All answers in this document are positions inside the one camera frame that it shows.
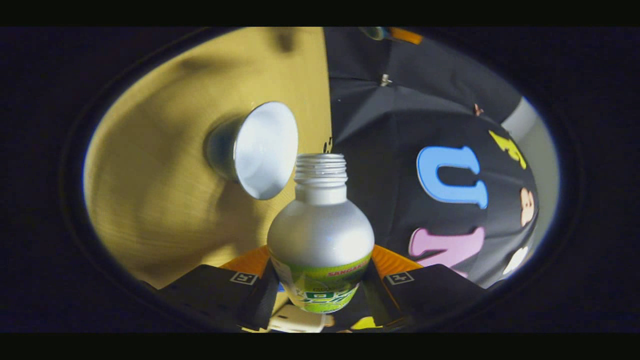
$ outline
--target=dark background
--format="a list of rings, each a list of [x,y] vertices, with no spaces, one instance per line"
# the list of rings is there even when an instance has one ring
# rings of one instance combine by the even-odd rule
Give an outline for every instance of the dark background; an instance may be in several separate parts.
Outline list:
[[[95,249],[78,246],[61,199],[65,141],[83,107],[117,75],[195,28],[2,28],[3,239],[0,330],[195,331]],[[563,198],[550,241],[491,303],[444,331],[640,329],[636,28],[416,29],[512,80],[560,144]],[[168,56],[228,31],[207,29]]]

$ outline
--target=bottle label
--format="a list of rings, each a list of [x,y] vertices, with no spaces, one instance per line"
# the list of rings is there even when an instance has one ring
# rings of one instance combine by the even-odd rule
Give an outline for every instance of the bottle label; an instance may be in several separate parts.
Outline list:
[[[342,266],[311,268],[271,262],[291,302],[310,313],[332,313],[351,301],[367,269],[371,253]]]

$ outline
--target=white bottle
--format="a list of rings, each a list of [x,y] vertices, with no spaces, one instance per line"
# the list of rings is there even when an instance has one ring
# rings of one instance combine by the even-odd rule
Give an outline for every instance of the white bottle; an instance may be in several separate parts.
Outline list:
[[[298,155],[294,180],[296,199],[274,219],[267,247],[293,304],[332,313],[358,289],[373,251],[373,229],[347,200],[343,155]]]

